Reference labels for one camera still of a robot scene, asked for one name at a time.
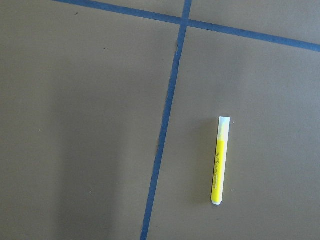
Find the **yellow highlighter pen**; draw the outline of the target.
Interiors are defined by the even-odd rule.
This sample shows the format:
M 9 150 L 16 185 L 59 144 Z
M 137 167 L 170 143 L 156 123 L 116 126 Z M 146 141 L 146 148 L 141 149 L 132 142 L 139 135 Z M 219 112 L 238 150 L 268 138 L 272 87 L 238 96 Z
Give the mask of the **yellow highlighter pen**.
M 220 116 L 218 121 L 211 190 L 211 202 L 216 206 L 219 206 L 223 201 L 230 121 L 231 118 L 225 116 Z

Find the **blue tape strip crosswise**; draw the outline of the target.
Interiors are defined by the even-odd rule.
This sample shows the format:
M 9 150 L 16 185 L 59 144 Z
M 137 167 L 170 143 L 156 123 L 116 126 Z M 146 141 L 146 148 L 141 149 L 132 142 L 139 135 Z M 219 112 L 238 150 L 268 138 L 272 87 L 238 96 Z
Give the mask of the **blue tape strip crosswise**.
M 113 5 L 113 4 L 103 3 L 103 2 L 93 1 L 93 0 L 62 0 L 61 3 L 90 8 L 90 9 L 96 9 L 96 10 L 101 10 L 106 12 L 112 12 L 112 13 L 117 13 L 117 14 L 122 14 L 127 16 L 133 16 L 133 17 L 138 17 L 143 19 L 149 19 L 149 20 L 154 20 L 154 21 L 159 21 L 164 23 L 170 23 L 174 25 L 180 25 L 183 21 L 182 17 L 172 16 L 172 15 L 167 15 L 167 14 L 162 14 L 162 13 L 157 13 L 152 11 L 146 11 L 146 10 L 141 10 L 136 8 L 118 6 L 118 5 Z M 244 30 L 240 28 L 234 28 L 234 27 L 213 24 L 213 23 L 192 20 L 192 19 L 188 19 L 186 21 L 186 25 L 190 28 L 217 32 L 217 33 L 242 37 L 246 39 L 269 42 L 269 43 L 289 46 L 293 48 L 305 49 L 313 52 L 320 51 L 319 44 L 271 35 L 271 34 L 249 31 L 249 30 Z

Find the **blue tape strip lengthwise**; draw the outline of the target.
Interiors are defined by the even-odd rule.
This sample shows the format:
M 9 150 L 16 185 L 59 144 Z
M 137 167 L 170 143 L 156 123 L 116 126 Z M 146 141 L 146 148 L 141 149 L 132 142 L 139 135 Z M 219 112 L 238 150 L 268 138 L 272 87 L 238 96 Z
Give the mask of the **blue tape strip lengthwise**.
M 173 105 L 173 100 L 174 100 L 174 95 L 176 90 L 180 61 L 183 53 L 191 6 L 192 6 L 191 0 L 184 1 L 182 16 L 179 24 L 179 31 L 177 36 L 177 47 L 176 47 L 175 55 L 172 62 L 171 74 L 170 74 L 170 79 L 169 79 L 168 89 L 167 89 L 167 96 L 165 99 L 165 105 L 164 105 L 163 114 L 162 114 L 161 127 L 160 127 L 159 138 L 158 138 L 158 146 L 157 146 L 157 151 L 156 151 L 156 155 L 153 163 L 152 175 L 150 179 L 145 212 L 143 216 L 143 222 L 142 222 L 142 227 L 141 227 L 141 232 L 139 237 L 141 240 L 146 240 L 148 238 L 148 233 L 150 229 L 150 222 L 152 218 L 153 206 L 154 206 L 154 201 L 156 197 L 158 179 L 159 179 L 160 170 L 161 170 L 163 152 L 164 152 L 165 143 L 166 143 L 166 137 L 167 137 L 168 127 L 170 122 L 171 110 L 172 110 L 172 105 Z

